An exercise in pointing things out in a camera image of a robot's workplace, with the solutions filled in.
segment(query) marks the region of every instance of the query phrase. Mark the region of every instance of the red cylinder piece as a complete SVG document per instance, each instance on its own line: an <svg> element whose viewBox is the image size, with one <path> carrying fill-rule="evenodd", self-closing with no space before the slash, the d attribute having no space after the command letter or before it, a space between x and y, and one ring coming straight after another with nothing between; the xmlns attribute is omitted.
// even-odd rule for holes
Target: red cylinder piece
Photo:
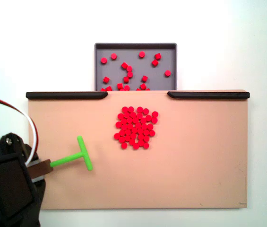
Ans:
<svg viewBox="0 0 267 227"><path fill-rule="evenodd" d="M122 127L122 123L121 122L116 122L115 126L120 129Z"/></svg>
<svg viewBox="0 0 267 227"><path fill-rule="evenodd" d="M137 129L140 129L140 128L141 128L141 126L142 126L142 124L141 124L141 123L139 123L139 122L135 124L135 127L136 127Z"/></svg>
<svg viewBox="0 0 267 227"><path fill-rule="evenodd" d="M143 57L145 56L145 52L141 51L141 52L138 54L138 56L139 56L140 58L143 58Z"/></svg>
<svg viewBox="0 0 267 227"><path fill-rule="evenodd" d="M126 129L126 130L125 130L125 134L130 136L130 134L131 134L131 130L130 130L130 129Z"/></svg>
<svg viewBox="0 0 267 227"><path fill-rule="evenodd" d="M126 124L123 124L122 127L121 127L122 130L126 130L127 129L127 125Z"/></svg>
<svg viewBox="0 0 267 227"><path fill-rule="evenodd" d="M147 125L146 125L146 124L142 124L141 129L142 129L142 130L147 129Z"/></svg>
<svg viewBox="0 0 267 227"><path fill-rule="evenodd" d="M118 56L116 55L116 53L112 53L112 54L111 54L111 59L112 59L112 60L115 60L117 57L118 57Z"/></svg>
<svg viewBox="0 0 267 227"><path fill-rule="evenodd" d="M120 138L120 134L119 134L119 133L116 133L116 134L114 135L114 138L115 138L116 140L118 140L118 139Z"/></svg>
<svg viewBox="0 0 267 227"><path fill-rule="evenodd" d="M122 67L123 69L126 69L127 66L128 66L128 65L127 65L126 63L124 63L124 62L123 62L123 64L121 65L121 67Z"/></svg>
<svg viewBox="0 0 267 227"><path fill-rule="evenodd" d="M157 116L158 116L158 112L157 112L157 111L153 111L153 112L152 112L152 116L153 116L153 117L157 117Z"/></svg>
<svg viewBox="0 0 267 227"><path fill-rule="evenodd" d="M145 90L147 88L145 84L141 84L140 87L141 87L142 90Z"/></svg>
<svg viewBox="0 0 267 227"><path fill-rule="evenodd" d="M143 138L144 138L144 135L143 135L143 134L139 134L139 135L138 135L138 139L139 139L139 140L142 140Z"/></svg>
<svg viewBox="0 0 267 227"><path fill-rule="evenodd" d="M107 83L109 82L109 78L108 78L108 77L104 77L103 82L104 82L105 84L107 84Z"/></svg>
<svg viewBox="0 0 267 227"><path fill-rule="evenodd" d="M127 70L127 72L132 72L132 66L127 66L127 68L126 68L126 70Z"/></svg>
<svg viewBox="0 0 267 227"><path fill-rule="evenodd" d="M170 76L171 75L171 71L170 70L166 70L166 72L165 72L165 76Z"/></svg>
<svg viewBox="0 0 267 227"><path fill-rule="evenodd" d="M147 136L147 135L149 135L149 130L148 129L144 130L144 136Z"/></svg>
<svg viewBox="0 0 267 227"><path fill-rule="evenodd" d="M106 64L106 63L107 63L107 58L102 57L102 58L101 58L101 63L102 63L102 64Z"/></svg>
<svg viewBox="0 0 267 227"><path fill-rule="evenodd" d="M144 140L145 142L148 142L148 141L150 140L150 137L149 137L149 136L144 136L143 140Z"/></svg>
<svg viewBox="0 0 267 227"><path fill-rule="evenodd" d="M148 130L152 130L152 129L153 129L153 124L151 124L151 123L148 124L148 125L147 125L147 129L148 129Z"/></svg>
<svg viewBox="0 0 267 227"><path fill-rule="evenodd" d="M124 83L127 84L129 82L129 77L124 77Z"/></svg>
<svg viewBox="0 0 267 227"><path fill-rule="evenodd" d="M139 106L139 107L137 108L137 112L138 112L138 113L142 113L142 112L143 112L143 108Z"/></svg>
<svg viewBox="0 0 267 227"><path fill-rule="evenodd" d="M161 59L161 54L157 53L156 55L154 55L155 59L160 60Z"/></svg>
<svg viewBox="0 0 267 227"><path fill-rule="evenodd" d="M127 120L126 120L125 118L123 118L123 119L121 120L121 123L122 123L122 124L126 124L126 123L127 123Z"/></svg>
<svg viewBox="0 0 267 227"><path fill-rule="evenodd" d="M122 111L123 111L123 113L126 113L126 112L128 112L128 108L124 106L124 107L122 108Z"/></svg>
<svg viewBox="0 0 267 227"><path fill-rule="evenodd" d="M146 118L145 118L145 117L142 117L142 118L141 118L141 123L142 123L142 124L145 124L146 122L147 122L147 121L146 121Z"/></svg>
<svg viewBox="0 0 267 227"><path fill-rule="evenodd" d="M146 121L147 121L147 122L150 122L151 120L152 120L152 117L151 117L150 115L147 115L147 116L146 116Z"/></svg>
<svg viewBox="0 0 267 227"><path fill-rule="evenodd" d="M123 118L124 118L124 114L122 114L122 113L120 114L120 113L119 113L119 114L118 114L118 119L119 119L119 120L122 120Z"/></svg>
<svg viewBox="0 0 267 227"><path fill-rule="evenodd" d="M132 133L132 134L130 135L130 137L131 137L132 139L135 139L135 138L137 137L137 135L136 135L135 133Z"/></svg>
<svg viewBox="0 0 267 227"><path fill-rule="evenodd" d="M121 147L122 147L123 149L126 149L126 148L127 148L127 143L122 143Z"/></svg>
<svg viewBox="0 0 267 227"><path fill-rule="evenodd" d="M147 81L148 77L146 77L145 75L142 77L142 81L145 83Z"/></svg>
<svg viewBox="0 0 267 227"><path fill-rule="evenodd" d="M149 132L149 136L155 136L155 131L151 130L151 131Z"/></svg>
<svg viewBox="0 0 267 227"><path fill-rule="evenodd" d="M127 77L129 77L129 79L132 78L133 77L133 72L128 72L127 73Z"/></svg>
<svg viewBox="0 0 267 227"><path fill-rule="evenodd" d="M137 117L135 117L135 118L133 118L133 121L132 121L134 124L136 124L136 123L138 123L138 118Z"/></svg>
<svg viewBox="0 0 267 227"><path fill-rule="evenodd" d="M144 142L143 140L139 140L139 141L138 141L138 145L139 145L140 147L142 147L142 146L144 145L144 143L145 143L145 142Z"/></svg>
<svg viewBox="0 0 267 227"><path fill-rule="evenodd" d="M125 131L124 130L120 130L120 136L124 136L125 135Z"/></svg>
<svg viewBox="0 0 267 227"><path fill-rule="evenodd" d="M151 121L152 121L153 124L156 124L157 123L157 118L153 117Z"/></svg>
<svg viewBox="0 0 267 227"><path fill-rule="evenodd" d="M145 149L148 149L148 148L149 148L149 143L144 143L143 147L144 147Z"/></svg>
<svg viewBox="0 0 267 227"><path fill-rule="evenodd" d="M121 137L119 138L119 142L120 142L120 143L125 142L125 137L121 136Z"/></svg>
<svg viewBox="0 0 267 227"><path fill-rule="evenodd" d="M143 133L144 133L144 130L138 129L138 134L143 134Z"/></svg>
<svg viewBox="0 0 267 227"><path fill-rule="evenodd" d="M133 149L134 149L134 150L137 150L138 148L139 148L138 143L133 144Z"/></svg>
<svg viewBox="0 0 267 227"><path fill-rule="evenodd" d="M129 142L129 140L131 140L131 137L129 135L125 136L125 141Z"/></svg>
<svg viewBox="0 0 267 227"><path fill-rule="evenodd" d="M128 124L128 125L127 125L127 128L130 129L130 130L133 129L133 124L131 124L131 123Z"/></svg>
<svg viewBox="0 0 267 227"><path fill-rule="evenodd" d="M130 145L134 145L134 144L135 144L135 140L134 140L134 139L131 139L131 140L129 141L129 144L130 144Z"/></svg>
<svg viewBox="0 0 267 227"><path fill-rule="evenodd" d="M133 120L132 120L131 117L127 118L127 122L128 122L128 123L132 123L132 121L133 121Z"/></svg>
<svg viewBox="0 0 267 227"><path fill-rule="evenodd" d="M123 88L123 84L118 84L118 90L121 90Z"/></svg>

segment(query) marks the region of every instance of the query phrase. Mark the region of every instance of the green handle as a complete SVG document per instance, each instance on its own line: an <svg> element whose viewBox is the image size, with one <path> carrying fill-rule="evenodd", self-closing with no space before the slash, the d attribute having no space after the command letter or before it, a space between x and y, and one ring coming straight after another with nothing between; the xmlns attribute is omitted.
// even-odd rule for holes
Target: green handle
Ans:
<svg viewBox="0 0 267 227"><path fill-rule="evenodd" d="M80 157L83 157L84 160L85 160L87 169L89 171L91 171L92 170L92 164L91 164L88 152L86 150L86 146L85 146L84 140L83 140L83 138L81 136L78 136L77 140L78 140L78 144L79 144L79 146L81 148L81 152L80 153L77 153L77 154L74 154L74 155L70 155L70 156L61 158L59 160L53 161L53 162L50 163L50 166L51 167L59 166L59 165L62 165L64 163L67 163L67 162L73 161L75 159L78 159Z"/></svg>

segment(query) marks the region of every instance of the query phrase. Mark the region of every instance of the cluster of red pieces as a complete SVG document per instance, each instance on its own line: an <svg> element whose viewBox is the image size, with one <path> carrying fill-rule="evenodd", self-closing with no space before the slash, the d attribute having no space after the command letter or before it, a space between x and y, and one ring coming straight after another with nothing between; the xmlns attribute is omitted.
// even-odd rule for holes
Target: cluster of red pieces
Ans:
<svg viewBox="0 0 267 227"><path fill-rule="evenodd" d="M138 54L138 56L139 56L140 58L144 58L144 56L145 56L145 52L141 51L141 52ZM112 54L111 54L111 59L112 59L112 60L117 59L117 57L118 57L118 55L117 55L116 53L112 53ZM158 61L157 61L157 60L160 60L160 59L161 59L161 54L160 54L160 53L157 53L157 54L154 55L154 57L155 57L155 59L152 61L152 65L153 65L154 67L156 67L156 66L158 65ZM101 58L101 63L102 63L102 64L106 64L106 63L107 63L107 59L106 59L105 57L102 57L102 58ZM133 77L133 72L132 72L133 68L132 68L132 66L126 64L125 62L123 62L123 64L121 65L121 67L122 67L124 70L127 71L127 76L123 78L124 83L127 84L127 83L129 83L129 80ZM168 76L170 76L170 75L171 75L171 71L170 71L170 70L167 70L167 71L165 72L165 76L168 77ZM145 75L142 77L142 81L143 81L144 83L147 82L147 79L148 79L148 77L145 76ZM109 80L110 80L110 79L109 79L108 77L104 77L104 79L103 79L103 83L107 84L107 83L109 82ZM140 85L140 88L137 88L137 91L139 91L139 90L146 90L146 91L147 91L147 90L150 90L150 88L147 88L146 85L145 85L144 83ZM129 91L129 90L130 90L130 87L129 87L128 85L125 85L125 86L123 87L123 84L122 84L122 83L119 83L119 84L117 85L117 87L118 87L118 90L119 90L119 91ZM108 86L107 88L102 88L101 91L112 91L112 87L111 87L111 86Z"/></svg>
<svg viewBox="0 0 267 227"><path fill-rule="evenodd" d="M149 115L147 108L138 107L137 112L134 112L132 106L123 107L122 113L118 114L120 121L115 124L121 130L114 135L114 138L121 143L123 149L127 148L128 142L135 150L139 147L148 149L150 137L155 136L153 124L157 123L157 117L157 111Z"/></svg>

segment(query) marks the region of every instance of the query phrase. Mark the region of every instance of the white wall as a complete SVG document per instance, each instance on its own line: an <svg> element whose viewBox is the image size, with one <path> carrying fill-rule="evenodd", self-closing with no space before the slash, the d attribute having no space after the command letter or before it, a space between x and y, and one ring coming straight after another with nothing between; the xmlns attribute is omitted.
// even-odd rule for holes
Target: white wall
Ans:
<svg viewBox="0 0 267 227"><path fill-rule="evenodd" d="M42 226L266 227L267 0L2 1L0 98L27 110L27 91L93 90L96 42L176 42L178 89L250 92L248 208L47 211ZM0 136L27 129L0 106Z"/></svg>

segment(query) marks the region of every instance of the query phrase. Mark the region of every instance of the red pellet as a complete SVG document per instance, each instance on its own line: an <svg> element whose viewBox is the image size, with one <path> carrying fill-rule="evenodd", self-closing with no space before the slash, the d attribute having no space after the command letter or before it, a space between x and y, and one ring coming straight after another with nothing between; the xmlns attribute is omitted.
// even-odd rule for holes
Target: red pellet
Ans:
<svg viewBox="0 0 267 227"><path fill-rule="evenodd" d="M142 77L142 81L145 83L147 81L148 77L146 77L145 75Z"/></svg>
<svg viewBox="0 0 267 227"><path fill-rule="evenodd" d="M142 147L142 146L144 145L144 141L139 140L139 141L138 141L138 145L139 145L140 147Z"/></svg>
<svg viewBox="0 0 267 227"><path fill-rule="evenodd" d="M123 88L123 84L118 84L118 90L121 90Z"/></svg>
<svg viewBox="0 0 267 227"><path fill-rule="evenodd" d="M122 127L122 123L121 122L116 122L115 126L119 129Z"/></svg>
<svg viewBox="0 0 267 227"><path fill-rule="evenodd" d="M107 83L109 82L109 78L108 78L108 77L104 77L103 82L104 82L105 84L107 84Z"/></svg>
<svg viewBox="0 0 267 227"><path fill-rule="evenodd" d="M120 136L124 136L125 135L125 131L124 130L120 130Z"/></svg>
<svg viewBox="0 0 267 227"><path fill-rule="evenodd" d="M157 53L156 55L154 55L155 59L159 60L161 59L161 54L160 53Z"/></svg>
<svg viewBox="0 0 267 227"><path fill-rule="evenodd" d="M129 82L129 77L124 77L124 83L127 84Z"/></svg>
<svg viewBox="0 0 267 227"><path fill-rule="evenodd" d="M104 58L104 57L101 58L101 63L102 63L102 64L106 64L106 63L107 63L107 58Z"/></svg>
<svg viewBox="0 0 267 227"><path fill-rule="evenodd" d="M131 140L131 137L129 135L125 136L125 141L129 142L129 140Z"/></svg>
<svg viewBox="0 0 267 227"><path fill-rule="evenodd" d="M125 134L126 135L130 135L131 134L131 130L130 129L126 129Z"/></svg>
<svg viewBox="0 0 267 227"><path fill-rule="evenodd" d="M147 125L146 125L146 124L142 124L141 129L142 129L142 130L147 129Z"/></svg>
<svg viewBox="0 0 267 227"><path fill-rule="evenodd" d="M126 120L125 118L123 118L123 119L121 120L121 123L122 123L122 124L126 124L126 123L127 123L127 120Z"/></svg>
<svg viewBox="0 0 267 227"><path fill-rule="evenodd" d="M156 67L158 65L158 61L156 59L153 60L152 65Z"/></svg>
<svg viewBox="0 0 267 227"><path fill-rule="evenodd" d="M122 143L121 146L122 146L123 149L126 149L127 148L127 143Z"/></svg>
<svg viewBox="0 0 267 227"><path fill-rule="evenodd" d="M121 137L119 138L119 142L120 142L120 143L125 142L125 137L121 136Z"/></svg>
<svg viewBox="0 0 267 227"><path fill-rule="evenodd" d="M118 56L116 55L116 53L112 53L111 54L111 59L115 60Z"/></svg>
<svg viewBox="0 0 267 227"><path fill-rule="evenodd" d="M118 139L120 138L120 134L119 134L119 133L116 133L116 134L114 135L114 138L115 138L116 140L118 140Z"/></svg>
<svg viewBox="0 0 267 227"><path fill-rule="evenodd" d="M121 128L122 128L122 130L126 130L127 129L127 125L123 124Z"/></svg>
<svg viewBox="0 0 267 227"><path fill-rule="evenodd" d="M119 114L118 114L118 119L119 119L119 120L122 120L123 118L124 118L124 114L122 114L122 113L120 114L120 113L119 113Z"/></svg>
<svg viewBox="0 0 267 227"><path fill-rule="evenodd" d="M147 108L145 108L144 110L143 110L143 114L144 115L147 115L149 113L149 110L147 109Z"/></svg>
<svg viewBox="0 0 267 227"><path fill-rule="evenodd" d="M157 118L153 117L151 121L152 121L153 124L156 124L157 123Z"/></svg>
<svg viewBox="0 0 267 227"><path fill-rule="evenodd" d="M145 149L148 149L148 148L149 148L149 143L144 143L143 147L144 147Z"/></svg>
<svg viewBox="0 0 267 227"><path fill-rule="evenodd" d="M127 122L128 122L128 123L132 123L132 121L133 121L133 120L132 120L131 117L127 118Z"/></svg>
<svg viewBox="0 0 267 227"><path fill-rule="evenodd" d="M155 131L151 130L151 131L149 132L149 136L155 136Z"/></svg>
<svg viewBox="0 0 267 227"><path fill-rule="evenodd" d="M145 52L141 51L141 52L138 54L138 56L139 56L140 58L143 58L143 57L145 56Z"/></svg>
<svg viewBox="0 0 267 227"><path fill-rule="evenodd" d="M142 90L145 90L147 88L145 84L141 84L140 87L141 87Z"/></svg>
<svg viewBox="0 0 267 227"><path fill-rule="evenodd" d="M166 70L166 72L165 72L165 76L170 76L171 75L171 71L170 70Z"/></svg>
<svg viewBox="0 0 267 227"><path fill-rule="evenodd" d="M150 122L151 120L152 120L152 117L151 117L150 115L147 115L147 116L146 116L146 121L147 121L147 122Z"/></svg>
<svg viewBox="0 0 267 227"><path fill-rule="evenodd" d="M148 129L144 130L144 136L147 136L147 135L149 135L149 130Z"/></svg>
<svg viewBox="0 0 267 227"><path fill-rule="evenodd" d="M128 65L127 65L126 63L124 63L124 62L123 62L123 64L121 65L121 67L122 67L123 69L126 69L127 66L128 66Z"/></svg>
<svg viewBox="0 0 267 227"><path fill-rule="evenodd" d="M142 126L142 124L141 124L141 123L136 123L136 125L135 125L135 127L136 127L137 129L140 129L140 128L141 128L141 126Z"/></svg>
<svg viewBox="0 0 267 227"><path fill-rule="evenodd" d="M148 142L148 141L150 140L150 137L149 137L149 136L144 136L143 140L144 140L145 142Z"/></svg>
<svg viewBox="0 0 267 227"><path fill-rule="evenodd" d="M127 66L127 68L126 68L126 70L127 70L127 72L132 72L132 66Z"/></svg>
<svg viewBox="0 0 267 227"><path fill-rule="evenodd" d="M133 149L134 149L134 150L137 150L138 148L139 148L138 143L133 144Z"/></svg>
<svg viewBox="0 0 267 227"><path fill-rule="evenodd" d="M139 134L139 135L138 135L138 139L139 139L139 140L142 140L143 138L144 138L144 135L143 135L143 134Z"/></svg>
<svg viewBox="0 0 267 227"><path fill-rule="evenodd" d="M153 117L157 117L157 116L158 116L158 112L157 112L157 111L153 111L153 112L152 112L152 116L153 116Z"/></svg>
<svg viewBox="0 0 267 227"><path fill-rule="evenodd" d="M140 121L141 121L142 124L145 124L146 123L146 118L142 117Z"/></svg>
<svg viewBox="0 0 267 227"><path fill-rule="evenodd" d="M148 130L152 130L152 129L153 129L153 124L151 124L151 123L148 124L148 125L147 125L147 129L148 129Z"/></svg>
<svg viewBox="0 0 267 227"><path fill-rule="evenodd" d="M133 72L128 72L127 73L127 77L132 78L133 77Z"/></svg>
<svg viewBox="0 0 267 227"><path fill-rule="evenodd" d="M133 127L131 129L132 134L136 134L138 132L138 129L136 127Z"/></svg>

